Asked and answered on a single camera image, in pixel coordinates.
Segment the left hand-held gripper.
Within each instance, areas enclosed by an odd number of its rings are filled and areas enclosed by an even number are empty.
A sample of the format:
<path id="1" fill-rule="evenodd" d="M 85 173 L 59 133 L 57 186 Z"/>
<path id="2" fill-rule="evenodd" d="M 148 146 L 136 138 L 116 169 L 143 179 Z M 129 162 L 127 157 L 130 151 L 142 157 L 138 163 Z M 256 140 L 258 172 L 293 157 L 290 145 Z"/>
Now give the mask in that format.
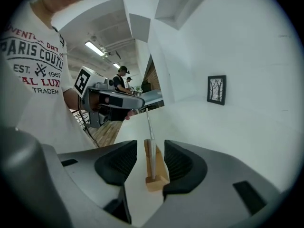
<path id="1" fill-rule="evenodd" d="M 145 101 L 140 97 L 112 91 L 111 79 L 85 66 L 81 67 L 74 87 L 83 109 L 88 112 L 89 122 L 84 124 L 88 128 L 98 129 L 110 118 L 108 114 L 95 112 L 90 106 L 90 94 L 93 92 L 99 93 L 99 104 L 111 108 L 140 109 L 145 105 Z"/>

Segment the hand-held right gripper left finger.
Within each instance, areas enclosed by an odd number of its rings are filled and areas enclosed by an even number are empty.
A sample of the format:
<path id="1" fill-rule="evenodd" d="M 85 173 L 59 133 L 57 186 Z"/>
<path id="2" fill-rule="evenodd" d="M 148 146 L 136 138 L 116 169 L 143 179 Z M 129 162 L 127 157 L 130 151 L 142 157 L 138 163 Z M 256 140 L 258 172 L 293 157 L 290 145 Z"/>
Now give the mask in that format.
<path id="1" fill-rule="evenodd" d="M 137 141 L 57 154 L 43 145 L 48 172 L 61 199 L 56 228 L 130 228 L 125 182 L 137 161 Z"/>

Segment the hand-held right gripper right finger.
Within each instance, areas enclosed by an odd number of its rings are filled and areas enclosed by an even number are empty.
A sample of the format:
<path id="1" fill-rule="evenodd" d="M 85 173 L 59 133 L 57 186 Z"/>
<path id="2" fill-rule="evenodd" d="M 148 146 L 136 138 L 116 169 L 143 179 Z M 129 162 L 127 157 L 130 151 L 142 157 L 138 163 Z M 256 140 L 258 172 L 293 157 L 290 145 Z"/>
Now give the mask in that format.
<path id="1" fill-rule="evenodd" d="M 236 157 L 165 140 L 169 184 L 147 228 L 258 228 L 285 195 Z"/>

